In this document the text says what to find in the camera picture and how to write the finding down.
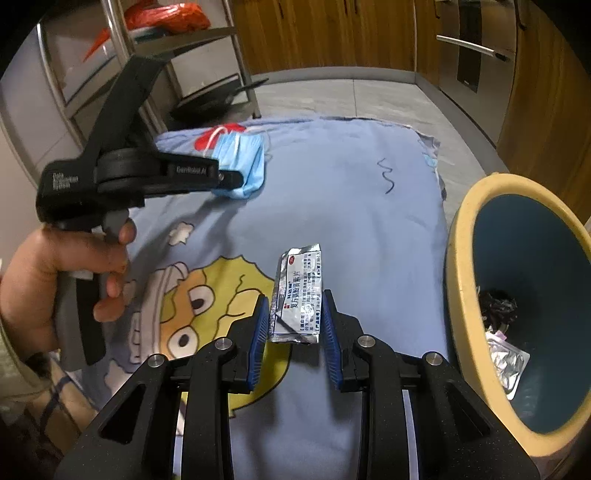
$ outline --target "trash bin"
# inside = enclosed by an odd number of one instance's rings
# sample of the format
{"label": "trash bin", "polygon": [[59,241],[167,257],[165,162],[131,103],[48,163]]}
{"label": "trash bin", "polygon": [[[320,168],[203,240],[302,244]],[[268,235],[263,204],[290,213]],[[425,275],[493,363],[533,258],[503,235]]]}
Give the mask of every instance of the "trash bin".
{"label": "trash bin", "polygon": [[[462,374],[536,461],[568,454],[591,414],[591,238],[539,184],[493,174],[466,195],[452,228],[446,288]],[[530,360],[509,401],[495,373],[477,287],[517,302],[507,341]]]}

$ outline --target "metal pivot bolt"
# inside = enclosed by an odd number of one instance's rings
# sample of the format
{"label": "metal pivot bolt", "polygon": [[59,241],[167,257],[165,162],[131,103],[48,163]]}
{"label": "metal pivot bolt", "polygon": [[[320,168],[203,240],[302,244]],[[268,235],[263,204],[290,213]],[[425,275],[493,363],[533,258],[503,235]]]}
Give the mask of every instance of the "metal pivot bolt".
{"label": "metal pivot bolt", "polygon": [[148,365],[152,368],[156,368],[162,365],[165,360],[166,357],[163,354],[155,353],[154,355],[151,355],[150,358],[148,358]]}
{"label": "metal pivot bolt", "polygon": [[232,341],[228,337],[222,337],[218,338],[214,345],[218,350],[228,350],[232,346]]}
{"label": "metal pivot bolt", "polygon": [[429,352],[425,358],[429,365],[434,367],[441,365],[443,363],[443,357],[439,355],[437,352]]}
{"label": "metal pivot bolt", "polygon": [[371,348],[375,345],[375,338],[371,335],[362,335],[357,339],[357,343],[363,348]]}

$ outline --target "human hand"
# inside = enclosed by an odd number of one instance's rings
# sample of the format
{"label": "human hand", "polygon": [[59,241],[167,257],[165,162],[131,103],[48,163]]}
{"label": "human hand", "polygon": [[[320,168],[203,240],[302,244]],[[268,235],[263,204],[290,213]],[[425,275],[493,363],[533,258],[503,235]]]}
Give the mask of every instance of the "human hand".
{"label": "human hand", "polygon": [[22,360],[59,347],[52,317],[60,271],[109,273],[108,297],[96,303],[93,314],[98,322],[121,316],[128,263],[125,245],[134,239],[131,220],[121,228],[118,244],[108,244],[93,233],[63,232],[50,225],[42,225],[26,238],[0,281],[0,318]]}

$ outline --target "silver foil packet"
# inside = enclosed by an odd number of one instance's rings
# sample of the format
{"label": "silver foil packet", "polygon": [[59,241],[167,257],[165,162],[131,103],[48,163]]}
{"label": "silver foil packet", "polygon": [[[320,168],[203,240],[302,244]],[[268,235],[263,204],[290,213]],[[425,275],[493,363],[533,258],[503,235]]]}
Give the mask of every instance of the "silver foil packet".
{"label": "silver foil packet", "polygon": [[486,342],[495,366],[496,376],[501,382],[508,400],[513,400],[519,379],[525,370],[530,355],[504,341],[494,333],[486,332]]}
{"label": "silver foil packet", "polygon": [[318,343],[321,306],[320,245],[291,248],[277,265],[269,317],[271,342]]}

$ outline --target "stainless steel appliance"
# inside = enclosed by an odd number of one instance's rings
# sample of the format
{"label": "stainless steel appliance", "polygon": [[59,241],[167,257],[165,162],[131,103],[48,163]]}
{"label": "stainless steel appliance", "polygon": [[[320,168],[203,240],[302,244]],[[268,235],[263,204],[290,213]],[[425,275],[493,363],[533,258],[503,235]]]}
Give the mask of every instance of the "stainless steel appliance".
{"label": "stainless steel appliance", "polygon": [[514,0],[436,0],[436,8],[439,87],[496,145],[515,69]]}

